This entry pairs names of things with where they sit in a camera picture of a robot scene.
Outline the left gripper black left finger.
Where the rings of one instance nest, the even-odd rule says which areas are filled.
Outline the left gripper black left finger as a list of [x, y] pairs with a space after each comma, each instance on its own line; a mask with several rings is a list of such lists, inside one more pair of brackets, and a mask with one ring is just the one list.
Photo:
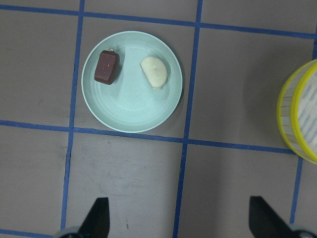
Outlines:
[[81, 238], [106, 238], [109, 234], [109, 201], [97, 198], [78, 230]]

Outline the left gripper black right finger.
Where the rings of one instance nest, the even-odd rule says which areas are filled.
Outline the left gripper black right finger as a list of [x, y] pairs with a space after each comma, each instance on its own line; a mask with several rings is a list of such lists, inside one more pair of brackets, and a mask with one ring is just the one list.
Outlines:
[[255, 238], [299, 238], [261, 196], [249, 200], [249, 229]]

